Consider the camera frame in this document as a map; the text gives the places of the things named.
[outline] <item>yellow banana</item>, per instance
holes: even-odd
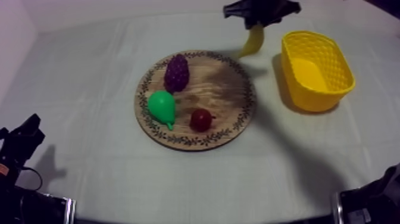
[[[238,57],[257,53],[264,43],[264,27],[260,24],[254,25],[249,31],[249,38]]]

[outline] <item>plastic pear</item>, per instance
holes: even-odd
[[[175,99],[167,91],[156,91],[149,97],[150,113],[162,124],[173,130],[175,123]]]

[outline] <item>round wooden board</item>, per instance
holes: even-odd
[[[255,110],[255,93],[244,69],[233,59],[211,51],[183,51],[190,80],[182,92],[174,93],[176,121],[169,131],[151,118],[147,101],[157,90],[164,90],[164,74],[170,55],[157,62],[144,75],[135,93],[135,115],[142,129],[155,141],[175,150],[204,151],[219,147],[237,137],[249,124]],[[206,132],[189,127],[190,116],[205,108],[215,117]]]

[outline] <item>tablecloth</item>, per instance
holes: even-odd
[[[333,38],[356,78],[337,108],[302,114],[277,80],[282,36]],[[136,87],[160,58],[187,49],[232,54],[240,18],[218,13],[121,18],[39,36],[0,107],[15,128],[33,113],[46,135],[27,166],[42,192],[74,198],[77,214],[116,223],[271,223],[327,214],[330,194],[379,178],[400,161],[400,40],[347,23],[295,15],[265,30],[240,60],[258,98],[235,140],[204,153],[169,150],[138,125]],[[35,184],[22,174],[20,185]]]

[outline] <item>yellow basket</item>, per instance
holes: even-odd
[[[355,86],[338,45],[319,33],[287,33],[282,39],[282,67],[293,103],[303,110],[329,110]]]

